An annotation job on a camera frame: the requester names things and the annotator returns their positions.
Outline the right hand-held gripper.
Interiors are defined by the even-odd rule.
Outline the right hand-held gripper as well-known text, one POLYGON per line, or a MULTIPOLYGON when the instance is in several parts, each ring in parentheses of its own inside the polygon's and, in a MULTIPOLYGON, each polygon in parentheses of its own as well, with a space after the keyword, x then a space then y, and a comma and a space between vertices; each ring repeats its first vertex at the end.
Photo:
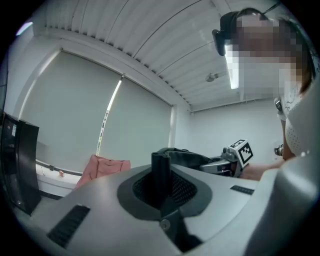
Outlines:
POLYGON ((224 147, 220 156, 212 157, 211 162, 203 164, 199 170, 205 173, 239 177, 254 154, 247 139, 239 139, 224 147))

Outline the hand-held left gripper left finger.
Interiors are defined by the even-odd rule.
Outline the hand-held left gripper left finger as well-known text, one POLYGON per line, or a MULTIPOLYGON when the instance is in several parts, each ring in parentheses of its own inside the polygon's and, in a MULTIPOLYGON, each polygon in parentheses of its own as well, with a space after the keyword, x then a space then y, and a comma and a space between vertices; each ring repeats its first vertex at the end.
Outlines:
POLYGON ((153 204, 160 210, 162 205, 162 157, 154 152, 151 154, 151 174, 153 182, 153 204))

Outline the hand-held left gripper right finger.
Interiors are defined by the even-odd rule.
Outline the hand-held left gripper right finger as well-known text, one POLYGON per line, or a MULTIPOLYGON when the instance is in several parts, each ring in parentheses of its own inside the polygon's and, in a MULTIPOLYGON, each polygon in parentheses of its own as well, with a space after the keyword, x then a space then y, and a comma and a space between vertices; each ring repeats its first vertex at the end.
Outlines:
POLYGON ((171 158, 163 155, 161 158, 162 164, 162 208, 165 208, 172 193, 172 174, 171 174, 171 158))

